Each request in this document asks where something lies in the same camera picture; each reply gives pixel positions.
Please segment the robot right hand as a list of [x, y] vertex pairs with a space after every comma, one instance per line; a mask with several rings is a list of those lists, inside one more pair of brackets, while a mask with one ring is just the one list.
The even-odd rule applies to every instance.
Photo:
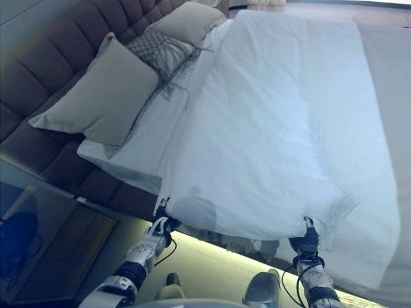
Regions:
[[305, 217], [306, 233], [302, 237], [289, 238], [290, 246], [297, 255], [314, 256], [318, 254], [319, 235], [315, 229], [313, 220]]

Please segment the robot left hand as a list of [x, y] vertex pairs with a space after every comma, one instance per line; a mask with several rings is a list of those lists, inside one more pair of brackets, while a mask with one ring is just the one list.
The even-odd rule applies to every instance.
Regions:
[[170, 198], [162, 198], [159, 202], [158, 205], [156, 205], [155, 210], [153, 212], [154, 216], [156, 219], [162, 218], [162, 217], [168, 217], [168, 213], [166, 212], [166, 206], [169, 202]]

